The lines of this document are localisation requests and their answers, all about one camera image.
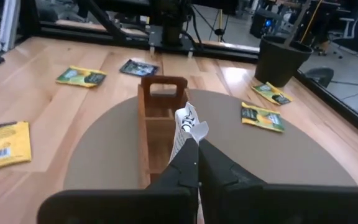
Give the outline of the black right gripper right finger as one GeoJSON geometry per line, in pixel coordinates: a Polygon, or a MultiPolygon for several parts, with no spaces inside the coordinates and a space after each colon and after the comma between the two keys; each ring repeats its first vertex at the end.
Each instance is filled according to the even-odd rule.
{"type": "Polygon", "coordinates": [[[198,165],[206,223],[358,223],[358,187],[269,184],[207,140],[198,165]]]}

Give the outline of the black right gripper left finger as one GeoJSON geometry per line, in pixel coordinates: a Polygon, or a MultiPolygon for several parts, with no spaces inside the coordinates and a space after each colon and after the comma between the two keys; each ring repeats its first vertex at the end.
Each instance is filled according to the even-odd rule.
{"type": "Polygon", "coordinates": [[[37,223],[196,223],[198,158],[188,139],[145,189],[64,190],[41,204],[37,223]]]}

